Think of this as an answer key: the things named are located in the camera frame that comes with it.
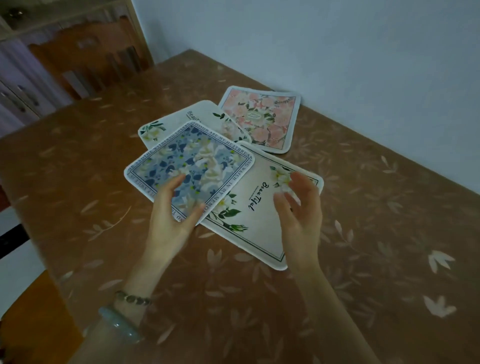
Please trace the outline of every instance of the coaster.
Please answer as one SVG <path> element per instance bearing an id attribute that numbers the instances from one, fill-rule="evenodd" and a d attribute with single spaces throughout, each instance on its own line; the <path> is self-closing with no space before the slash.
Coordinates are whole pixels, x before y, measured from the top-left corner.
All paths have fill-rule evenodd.
<path id="1" fill-rule="evenodd" d="M 289 192 L 290 173 L 299 171 L 323 189 L 323 179 L 291 163 L 239 142 L 255 157 L 248 173 L 203 220 L 202 225 L 257 257 L 273 269 L 287 268 L 282 247 L 280 220 L 273 203 L 275 192 Z"/>
<path id="2" fill-rule="evenodd" d="M 250 134 L 252 143 L 260 149 L 277 154 L 290 149 L 300 107 L 299 94 L 230 86 L 218 105 Z"/>
<path id="3" fill-rule="evenodd" d="M 124 175 L 153 201 L 161 185 L 184 173 L 186 178 L 172 198 L 172 215 L 183 221 L 203 202 L 206 207 L 200 222 L 227 196 L 254 161 L 248 150 L 191 121 L 129 165 Z"/>
<path id="4" fill-rule="evenodd" d="M 138 129 L 138 135 L 147 148 L 151 149 L 167 135 L 170 135 L 177 128 L 192 120 L 199 121 L 233 142 L 239 140 L 244 140 L 248 143 L 252 142 L 250 135 L 245 130 L 228 117 L 221 108 L 209 100 L 197 102 L 187 108 L 145 124 Z"/>

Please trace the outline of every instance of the right hand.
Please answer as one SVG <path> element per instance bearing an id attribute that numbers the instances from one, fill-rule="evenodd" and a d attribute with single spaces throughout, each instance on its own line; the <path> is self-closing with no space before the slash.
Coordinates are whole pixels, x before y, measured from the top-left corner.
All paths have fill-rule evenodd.
<path id="1" fill-rule="evenodd" d="M 288 184 L 300 199 L 300 205 L 287 192 L 274 195 L 280 218 L 282 244 L 292 271 L 318 265 L 318 245 L 322 226 L 322 208 L 318 188 L 300 172 L 290 174 Z"/>

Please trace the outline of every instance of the table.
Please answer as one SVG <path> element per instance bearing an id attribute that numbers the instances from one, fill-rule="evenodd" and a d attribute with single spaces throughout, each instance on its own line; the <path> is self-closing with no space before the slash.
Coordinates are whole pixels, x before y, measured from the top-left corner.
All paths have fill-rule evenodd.
<path id="1" fill-rule="evenodd" d="M 3 188 L 81 330 L 144 248 L 152 203 L 123 177 L 137 129 L 230 85 L 267 89 L 189 50 L 0 140 Z M 282 158 L 324 178 L 320 262 L 383 363 L 478 363 L 480 197 L 304 106 Z M 142 358 L 323 362 L 291 273 L 203 226 L 153 300 Z"/>

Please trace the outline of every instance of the floral card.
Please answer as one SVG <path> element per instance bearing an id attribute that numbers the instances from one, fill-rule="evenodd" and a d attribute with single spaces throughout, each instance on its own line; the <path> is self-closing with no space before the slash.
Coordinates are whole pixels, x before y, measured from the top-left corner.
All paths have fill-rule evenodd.
<path id="1" fill-rule="evenodd" d="M 201 221 L 227 196 L 254 161 L 253 153 L 247 149 L 191 121 L 129 165 L 124 175 L 153 201 L 161 185 L 185 173 L 185 180 L 172 197 L 172 215 L 182 221 L 196 205 L 204 202 Z"/>
<path id="2" fill-rule="evenodd" d="M 273 195 L 280 191 L 290 192 L 297 199 L 288 186 L 293 171 L 307 175 L 318 187 L 318 193 L 322 191 L 324 181 L 314 173 L 263 152 L 258 146 L 244 142 L 239 145 L 254 155 L 255 163 L 202 221 L 202 225 L 272 268 L 286 269 Z"/>
<path id="3" fill-rule="evenodd" d="M 221 108 L 209 100 L 197 102 L 187 108 L 143 125 L 138 129 L 138 135 L 147 148 L 151 149 L 178 127 L 192 120 L 201 122 L 233 142 L 239 140 L 245 140 L 248 143 L 252 142 L 246 131 L 228 117 Z"/>
<path id="4" fill-rule="evenodd" d="M 270 153 L 290 149 L 300 107 L 300 95 L 230 86 L 218 104 L 252 137 L 252 143 Z"/>

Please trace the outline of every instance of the white wall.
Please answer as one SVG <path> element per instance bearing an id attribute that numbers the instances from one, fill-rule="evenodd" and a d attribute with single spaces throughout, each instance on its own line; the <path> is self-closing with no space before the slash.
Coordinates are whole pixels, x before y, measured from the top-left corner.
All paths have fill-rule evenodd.
<path id="1" fill-rule="evenodd" d="M 478 0 L 134 5 L 155 61 L 196 49 L 480 193 Z"/>

